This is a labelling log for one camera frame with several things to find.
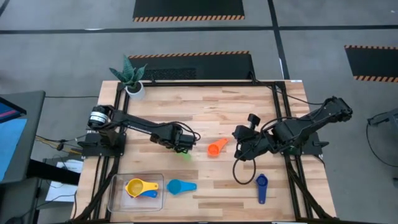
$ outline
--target wooden tabletop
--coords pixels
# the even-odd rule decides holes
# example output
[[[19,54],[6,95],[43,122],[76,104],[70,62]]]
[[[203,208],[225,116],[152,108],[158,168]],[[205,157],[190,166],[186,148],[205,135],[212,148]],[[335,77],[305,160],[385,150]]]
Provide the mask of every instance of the wooden tabletop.
[[[117,84],[116,81],[103,82],[98,104],[114,103]],[[286,81],[286,87],[289,95],[306,100],[303,83]],[[293,116],[303,116],[309,112],[307,104],[292,98],[289,98],[289,102]],[[196,191],[178,196],[166,193],[163,209],[158,212],[112,213],[112,222],[294,220],[285,162],[281,155],[266,153],[256,158],[256,176],[265,174],[269,180],[265,205],[257,201],[254,181],[248,185],[239,185],[232,175],[236,141],[231,133],[236,125],[247,124],[249,113],[261,118],[260,126],[276,117],[272,92],[268,88],[146,87],[144,101],[130,101],[128,113],[156,123],[184,122],[201,134],[201,140],[190,152],[191,159],[186,160],[173,150],[150,142],[147,134],[129,129],[126,150],[120,160],[118,173],[158,173],[163,174],[166,182],[170,179],[182,179],[195,182],[198,186]],[[229,138],[230,141],[219,157],[209,158],[207,146],[220,138]],[[84,161],[76,194],[77,214],[91,200],[97,159],[90,157]],[[313,156],[302,156],[302,161],[309,191],[326,212],[335,215],[323,164]],[[248,180],[252,169],[252,161],[239,162],[236,167],[238,178],[241,181]],[[297,192],[304,217],[302,195],[299,189]],[[108,191],[104,194],[100,217],[104,217],[108,194]]]

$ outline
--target computer screen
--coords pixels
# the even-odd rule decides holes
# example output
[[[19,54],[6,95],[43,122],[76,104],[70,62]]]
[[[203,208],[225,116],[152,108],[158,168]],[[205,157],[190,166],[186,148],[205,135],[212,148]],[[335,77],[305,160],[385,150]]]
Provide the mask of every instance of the computer screen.
[[[26,110],[0,97],[0,124],[26,114]]]

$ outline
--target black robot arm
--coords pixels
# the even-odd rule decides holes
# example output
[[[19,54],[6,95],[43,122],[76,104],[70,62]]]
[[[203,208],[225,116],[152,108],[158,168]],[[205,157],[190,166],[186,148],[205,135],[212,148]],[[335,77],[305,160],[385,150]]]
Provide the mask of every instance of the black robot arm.
[[[178,121],[157,124],[123,113],[110,105],[95,106],[90,114],[88,126],[100,133],[102,144],[109,146],[117,144],[119,133],[114,129],[120,126],[149,134],[150,141],[165,146],[167,149],[174,149],[177,153],[187,153],[200,138],[198,133]]]
[[[238,141],[235,158],[252,160],[267,151],[275,154],[289,148],[303,146],[312,134],[328,123],[347,121],[353,111],[341,98],[328,98],[322,106],[301,118],[288,118],[261,130],[255,131],[260,119],[250,114],[250,127],[239,125],[232,134]]]

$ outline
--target orange measuring cup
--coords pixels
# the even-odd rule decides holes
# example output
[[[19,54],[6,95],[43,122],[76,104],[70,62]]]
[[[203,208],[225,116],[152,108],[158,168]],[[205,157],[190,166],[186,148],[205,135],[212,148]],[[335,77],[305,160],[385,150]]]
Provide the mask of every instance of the orange measuring cup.
[[[216,142],[211,143],[208,148],[207,148],[207,154],[209,156],[218,156],[222,150],[222,148],[225,146],[225,144],[229,140],[226,138],[220,139]]]

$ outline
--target hazard tape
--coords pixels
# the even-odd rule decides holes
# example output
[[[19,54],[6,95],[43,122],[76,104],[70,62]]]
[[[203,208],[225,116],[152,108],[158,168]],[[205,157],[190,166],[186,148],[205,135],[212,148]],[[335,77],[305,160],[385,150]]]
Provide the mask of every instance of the hazard tape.
[[[362,45],[344,45],[345,49],[384,49],[384,50],[398,50],[397,47],[379,47],[379,46],[362,46]]]
[[[396,77],[376,77],[376,76],[354,76],[354,79],[360,81],[375,81],[375,82],[398,82]]]
[[[231,54],[249,54],[248,50],[230,51],[230,52],[200,52],[200,53],[179,53],[179,54],[157,54],[157,55],[131,55],[129,58],[154,58],[154,57],[186,57],[202,55],[231,55]]]
[[[218,21],[218,20],[243,20],[244,16],[156,16],[135,17],[134,22],[173,22],[173,21]]]

